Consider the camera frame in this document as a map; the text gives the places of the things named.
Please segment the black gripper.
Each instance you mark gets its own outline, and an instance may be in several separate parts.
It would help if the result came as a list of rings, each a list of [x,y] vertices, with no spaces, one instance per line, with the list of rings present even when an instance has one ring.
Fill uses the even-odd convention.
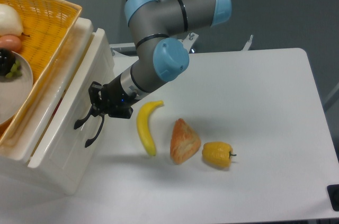
[[[111,118],[129,119],[133,113],[131,105],[140,101],[137,90],[132,91],[130,97],[123,90],[120,75],[103,86],[93,81],[88,93],[92,105],[90,114],[94,117],[103,113]]]

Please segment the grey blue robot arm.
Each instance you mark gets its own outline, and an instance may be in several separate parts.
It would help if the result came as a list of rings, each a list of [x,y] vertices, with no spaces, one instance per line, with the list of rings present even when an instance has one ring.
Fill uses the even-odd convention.
[[[110,83],[91,84],[89,115],[130,118],[135,103],[187,69],[188,51],[175,36],[224,23],[231,12],[231,0],[127,0],[138,60]]]

